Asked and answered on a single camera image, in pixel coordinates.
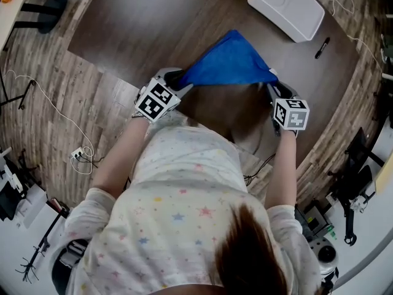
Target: black pen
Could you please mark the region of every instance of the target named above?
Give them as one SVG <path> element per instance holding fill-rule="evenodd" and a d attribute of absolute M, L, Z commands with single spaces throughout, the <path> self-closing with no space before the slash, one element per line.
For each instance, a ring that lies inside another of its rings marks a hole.
<path fill-rule="evenodd" d="M 325 42 L 323 43 L 322 47 L 318 50 L 318 52 L 315 54 L 315 59 L 318 59 L 321 55 L 322 52 L 324 51 L 325 47 L 327 46 L 327 44 L 330 42 L 330 37 L 328 37 L 327 39 L 325 39 Z"/>

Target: blue cloth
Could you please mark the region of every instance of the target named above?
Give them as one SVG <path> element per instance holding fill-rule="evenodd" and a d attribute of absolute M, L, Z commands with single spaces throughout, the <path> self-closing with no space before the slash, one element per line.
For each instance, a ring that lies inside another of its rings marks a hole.
<path fill-rule="evenodd" d="M 277 77 L 238 32 L 229 31 L 180 79 L 179 87 L 200 85 L 253 84 L 276 82 Z"/>

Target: white marker cube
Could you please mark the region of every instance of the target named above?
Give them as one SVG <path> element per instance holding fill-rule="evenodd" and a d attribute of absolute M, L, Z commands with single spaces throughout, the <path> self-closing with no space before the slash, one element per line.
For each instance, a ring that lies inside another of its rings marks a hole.
<path fill-rule="evenodd" d="M 149 84 L 142 88 L 135 108 L 151 122 L 156 122 L 179 103 L 180 99 L 166 87 L 164 79 L 152 78 Z"/>
<path fill-rule="evenodd" d="M 276 99 L 273 119 L 285 130 L 306 130 L 309 107 L 305 100 Z"/>

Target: wire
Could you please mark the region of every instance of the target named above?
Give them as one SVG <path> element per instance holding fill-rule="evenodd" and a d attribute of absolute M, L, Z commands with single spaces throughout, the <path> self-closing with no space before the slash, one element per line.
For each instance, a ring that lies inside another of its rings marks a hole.
<path fill-rule="evenodd" d="M 351 0 L 351 2 L 352 2 L 352 11 L 348 10 L 347 8 L 345 8 L 345 7 L 340 3 L 339 0 L 329 0 L 329 1 L 333 1 L 333 14 L 332 14 L 333 16 L 334 16 L 335 13 L 336 13 L 336 10 L 335 10 L 335 7 L 334 7 L 334 2 L 337 2 L 337 3 L 340 5 L 340 7 L 342 7 L 345 11 L 349 12 L 350 14 L 354 14 L 354 13 L 355 13 L 355 3 L 354 3 L 354 0 Z M 371 56 L 372 56 L 373 59 L 375 60 L 376 65 L 379 67 L 379 70 L 381 70 L 381 72 L 383 72 L 381 65 L 379 64 L 379 62 L 378 62 L 377 59 L 375 58 L 373 52 L 370 50 L 370 48 L 368 47 L 368 45 L 367 45 L 364 41 L 362 41 L 362 40 L 359 39 L 359 38 L 354 38 L 354 37 L 352 37 L 352 36 L 350 36 L 350 35 L 347 35 L 347 37 L 350 38 L 350 39 L 352 39 L 353 41 L 359 41 L 359 42 L 361 42 L 364 46 L 366 46 L 368 52 L 370 52 Z"/>
<path fill-rule="evenodd" d="M 372 51 L 370 50 L 370 48 L 368 48 L 368 45 L 367 45 L 364 41 L 362 41 L 362 40 L 359 39 L 359 38 L 353 38 L 353 37 L 351 37 L 350 35 L 347 35 L 347 37 L 349 37 L 349 38 L 352 39 L 353 41 L 359 41 L 359 42 L 361 42 L 364 46 L 366 46 L 368 52 L 370 52 L 371 56 L 373 56 L 373 59 L 375 60 L 376 65 L 379 67 L 379 70 L 383 71 L 381 65 L 380 65 L 379 62 L 376 60 L 374 54 L 372 53 Z"/>
<path fill-rule="evenodd" d="M 44 94 L 44 96 L 46 97 L 46 99 L 49 100 L 49 103 L 53 106 L 53 108 L 56 109 L 57 113 L 58 113 L 61 117 L 64 117 L 65 119 L 71 121 L 71 122 L 79 129 L 79 131 L 83 134 L 83 136 L 87 139 L 87 141 L 90 143 L 91 148 L 88 147 L 88 146 L 84 146 L 84 147 L 83 147 L 83 150 L 84 150 L 84 153 L 86 154 L 86 156 L 90 158 L 90 172 L 89 172 L 89 173 L 81 173 L 79 170 L 77 170 L 77 169 L 74 167 L 74 165 L 72 164 L 73 157 L 71 157 L 69 161 L 70 161 L 70 163 L 71 163 L 72 168 L 73 168 L 77 173 L 79 173 L 79 174 L 81 174 L 81 175 L 90 175 L 90 174 L 93 172 L 93 162 L 91 161 L 91 159 L 92 159 L 93 156 L 94 156 L 94 147 L 93 147 L 93 143 L 91 143 L 91 141 L 90 141 L 90 139 L 87 137 L 87 135 L 82 131 L 81 128 L 79 128 L 79 126 L 78 126 L 72 119 L 70 119 L 70 118 L 68 118 L 67 116 L 63 115 L 63 114 L 57 109 L 57 107 L 52 103 L 52 101 L 50 100 L 50 98 L 46 95 L 46 93 L 45 93 L 44 90 L 42 89 L 41 85 L 39 85 L 39 83 L 37 82 L 37 80 L 35 80 L 35 79 L 34 79 L 33 77 L 31 77 L 31 76 L 24 76 L 24 75 L 19 75 L 19 76 L 18 76 L 17 73 L 16 73 L 14 70 L 11 70 L 11 69 L 7 71 L 7 73 L 6 73 L 5 76 L 7 76 L 8 72 L 13 72 L 13 73 L 14 73 L 14 75 L 15 75 L 15 80 L 18 79 L 19 77 L 27 77 L 29 80 L 34 81 L 34 82 L 38 85 L 38 87 L 39 87 L 40 91 L 42 92 L 42 94 Z"/>
<path fill-rule="evenodd" d="M 127 184 L 130 183 L 131 184 L 131 179 L 130 177 L 127 177 L 127 181 L 125 182 L 125 185 L 123 187 L 123 192 L 127 190 Z"/>
<path fill-rule="evenodd" d="M 86 159 L 85 157 L 83 157 L 83 156 L 81 156 L 81 155 L 80 155 L 80 157 L 83 158 L 83 159 L 86 160 L 86 161 L 83 162 L 83 161 L 81 161 L 81 160 L 79 159 L 79 157 L 76 157 L 76 160 L 77 160 L 79 163 L 90 163 L 90 164 L 92 164 L 95 168 L 98 168 L 97 165 L 94 164 L 92 161 Z"/>
<path fill-rule="evenodd" d="M 79 157 L 81 157 L 81 158 L 83 158 L 84 160 L 86 160 L 86 162 L 83 162 L 83 161 L 79 160 Z M 93 164 L 93 166 L 94 166 L 95 168 L 98 168 L 97 165 L 95 165 L 94 163 L 100 163 L 100 161 L 102 161 L 102 160 L 104 159 L 104 157 L 102 156 L 102 158 L 100 158 L 99 160 L 96 160 L 96 161 L 93 160 L 93 161 L 91 161 L 91 160 L 87 159 L 86 157 L 83 157 L 82 155 L 80 155 L 80 156 L 76 157 L 76 159 L 77 159 L 77 161 L 80 162 L 80 163 L 91 163 L 91 164 Z"/>
<path fill-rule="evenodd" d="M 334 2 L 337 2 L 339 5 L 340 5 L 340 7 L 342 7 L 345 11 L 347 11 L 347 12 L 349 12 L 350 14 L 354 14 L 355 13 L 355 4 L 354 4 L 354 1 L 353 0 L 351 0 L 351 2 L 352 2 L 352 11 L 350 11 L 350 10 L 348 10 L 347 8 L 345 8 L 342 4 L 341 4 L 341 2 L 339 1 L 339 0 L 329 0 L 329 1 L 333 1 L 333 16 L 335 15 L 335 13 L 336 13 L 336 10 L 335 10 L 335 7 L 334 7 Z"/>
<path fill-rule="evenodd" d="M 268 163 L 274 156 L 276 156 L 276 153 L 274 153 L 273 155 L 269 156 L 269 158 L 266 159 L 266 161 L 264 161 L 264 162 L 262 163 L 261 167 L 258 169 L 258 171 L 257 171 L 255 174 L 253 174 L 253 175 L 251 175 L 251 176 L 243 175 L 243 177 L 244 177 L 244 182 L 246 183 L 246 186 L 249 186 L 249 185 L 250 185 L 251 181 L 260 173 L 260 171 L 267 165 L 267 163 Z"/>

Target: white cable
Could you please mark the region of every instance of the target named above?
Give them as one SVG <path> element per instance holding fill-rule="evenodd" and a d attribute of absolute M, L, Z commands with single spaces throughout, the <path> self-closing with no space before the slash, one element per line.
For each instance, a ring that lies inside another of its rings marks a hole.
<path fill-rule="evenodd" d="M 45 93 L 44 90 L 42 89 L 41 85 L 39 85 L 39 83 L 37 82 L 37 80 L 35 80 L 35 79 L 32 78 L 31 76 L 24 76 L 24 75 L 17 76 L 16 72 L 15 72 L 14 70 L 11 70 L 11 69 L 7 71 L 7 73 L 5 74 L 4 77 L 7 76 L 8 72 L 13 72 L 13 73 L 14 73 L 14 75 L 15 75 L 15 80 L 18 79 L 19 77 L 27 77 L 28 79 L 34 81 L 34 82 L 38 85 L 38 87 L 39 87 L 39 89 L 41 90 L 42 94 L 44 94 L 44 96 L 46 97 L 46 99 L 49 100 L 49 103 L 53 106 L 53 108 L 56 109 L 57 113 L 58 113 L 61 117 L 64 117 L 65 119 L 71 121 L 71 122 L 79 129 L 79 131 L 83 134 L 83 136 L 87 139 L 87 141 L 90 143 L 91 148 L 88 147 L 88 146 L 84 146 L 83 150 L 84 150 L 84 153 L 86 154 L 86 156 L 90 158 L 90 172 L 89 172 L 89 173 L 81 173 L 79 170 L 75 169 L 74 165 L 72 164 L 72 160 L 74 159 L 73 157 L 70 158 L 69 162 L 71 163 L 72 168 L 73 168 L 77 173 L 79 173 L 79 174 L 81 174 L 81 175 L 90 175 L 90 174 L 93 172 L 94 147 L 93 147 L 93 143 L 91 143 L 91 141 L 90 141 L 90 139 L 87 137 L 87 135 L 82 131 L 81 128 L 79 128 L 79 126 L 78 126 L 72 119 L 68 118 L 67 116 L 65 116 L 65 115 L 63 115 L 61 112 L 59 112 L 59 110 L 57 109 L 57 107 L 52 103 L 52 101 L 50 100 L 50 98 L 46 95 L 46 93 Z"/>
<path fill-rule="evenodd" d="M 368 48 L 368 45 L 366 45 L 366 43 L 365 43 L 364 41 L 362 41 L 362 40 L 359 39 L 359 38 L 353 38 L 353 37 L 351 37 L 350 35 L 347 35 L 347 37 L 350 38 L 350 39 L 352 39 L 353 41 L 359 41 L 359 42 L 361 42 L 364 46 L 366 46 L 366 48 L 367 48 L 367 50 L 370 52 L 371 56 L 373 56 L 373 58 L 374 58 L 376 64 L 378 65 L 379 69 L 382 71 L 381 65 L 378 63 L 378 61 L 377 61 L 376 58 L 374 57 L 373 52 L 370 50 L 370 48 Z"/>
<path fill-rule="evenodd" d="M 336 13 L 336 10 L 335 10 L 335 8 L 334 8 L 334 2 L 337 2 L 337 3 L 340 5 L 340 7 L 342 7 L 345 11 L 349 12 L 350 14 L 355 13 L 355 3 L 354 3 L 354 0 L 351 0 L 351 2 L 352 2 L 352 11 L 348 10 L 347 8 L 345 8 L 345 7 L 341 4 L 341 2 L 340 2 L 339 0 L 329 0 L 329 1 L 333 1 L 333 14 L 332 14 L 333 16 L 334 16 L 335 13 Z"/>
<path fill-rule="evenodd" d="M 329 0 L 329 1 L 333 1 L 333 14 L 332 14 L 333 16 L 334 16 L 335 13 L 336 13 L 336 10 L 335 10 L 335 8 L 334 8 L 334 2 L 337 2 L 337 3 L 340 5 L 340 7 L 342 7 L 345 11 L 349 12 L 350 14 L 354 14 L 354 13 L 355 13 L 355 3 L 354 3 L 354 0 L 351 0 L 351 1 L 352 1 L 352 11 L 348 10 L 347 8 L 345 8 L 345 7 L 339 2 L 339 0 Z M 362 40 L 359 39 L 359 38 L 351 37 L 350 35 L 347 35 L 347 37 L 350 38 L 350 39 L 352 39 L 353 41 L 359 41 L 359 42 L 361 42 L 364 46 L 366 46 L 368 52 L 370 52 L 371 56 L 374 58 L 374 60 L 375 60 L 375 62 L 376 62 L 376 64 L 377 64 L 377 66 L 379 67 L 379 69 L 380 69 L 381 71 L 383 71 L 381 65 L 379 64 L 379 62 L 378 62 L 377 59 L 375 58 L 373 52 L 370 50 L 370 48 L 368 47 L 368 45 L 367 45 L 364 41 L 362 41 Z"/>

